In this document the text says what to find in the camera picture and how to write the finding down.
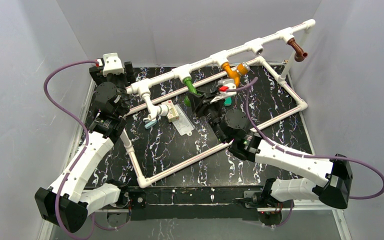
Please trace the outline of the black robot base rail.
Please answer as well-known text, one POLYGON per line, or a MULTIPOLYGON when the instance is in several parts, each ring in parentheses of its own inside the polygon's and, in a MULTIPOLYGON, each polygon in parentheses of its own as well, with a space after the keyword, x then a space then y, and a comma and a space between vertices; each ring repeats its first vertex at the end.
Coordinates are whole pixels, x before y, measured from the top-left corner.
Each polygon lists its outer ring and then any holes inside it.
POLYGON ((133 221, 162 219, 239 219, 274 226, 289 202, 264 195, 262 187, 124 187, 111 213, 128 213, 133 221))

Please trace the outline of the green water faucet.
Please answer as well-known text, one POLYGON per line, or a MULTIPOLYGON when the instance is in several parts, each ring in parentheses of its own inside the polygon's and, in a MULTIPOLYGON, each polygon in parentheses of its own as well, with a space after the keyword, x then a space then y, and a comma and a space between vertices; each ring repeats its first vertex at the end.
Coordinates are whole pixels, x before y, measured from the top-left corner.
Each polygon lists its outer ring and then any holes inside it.
MULTIPOLYGON (((198 95, 197 89, 194 87, 192 78, 190 76, 185 77, 182 82, 187 87, 189 93, 192 93, 193 95, 198 95)), ((188 95, 185 96, 183 102, 187 107, 191 107, 191 101, 188 95)))

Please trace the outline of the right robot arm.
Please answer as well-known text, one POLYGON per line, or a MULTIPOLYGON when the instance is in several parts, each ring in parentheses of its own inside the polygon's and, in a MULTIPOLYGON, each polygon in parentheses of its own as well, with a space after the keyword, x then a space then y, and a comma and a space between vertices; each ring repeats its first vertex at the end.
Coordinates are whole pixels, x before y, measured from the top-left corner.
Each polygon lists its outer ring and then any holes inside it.
POLYGON ((214 93, 188 92, 194 115, 204 117, 221 143, 236 158, 271 165, 298 175, 299 179, 268 179, 260 195, 268 207, 288 200, 319 200, 335 208, 346 209, 350 199, 353 173, 343 156, 323 159, 293 148, 269 143, 251 130, 251 122, 239 109, 221 110, 223 102, 214 93))

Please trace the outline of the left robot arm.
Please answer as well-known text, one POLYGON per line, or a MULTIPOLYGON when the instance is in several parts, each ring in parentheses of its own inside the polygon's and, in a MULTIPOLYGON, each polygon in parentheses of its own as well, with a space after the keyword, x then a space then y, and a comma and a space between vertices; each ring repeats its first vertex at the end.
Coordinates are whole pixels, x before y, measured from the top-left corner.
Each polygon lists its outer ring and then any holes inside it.
POLYGON ((120 181, 110 179, 90 191, 85 191, 85 186, 116 142, 132 145, 125 130, 125 115, 130 109, 127 87, 135 81, 134 68, 129 61, 111 65, 101 58, 90 60, 89 64, 96 84, 95 109, 90 126, 79 121, 84 133, 83 147, 61 175, 49 187, 39 188, 34 196, 41 217, 73 239, 88 218, 95 218, 97 210, 108 205, 132 207, 128 186, 120 181))

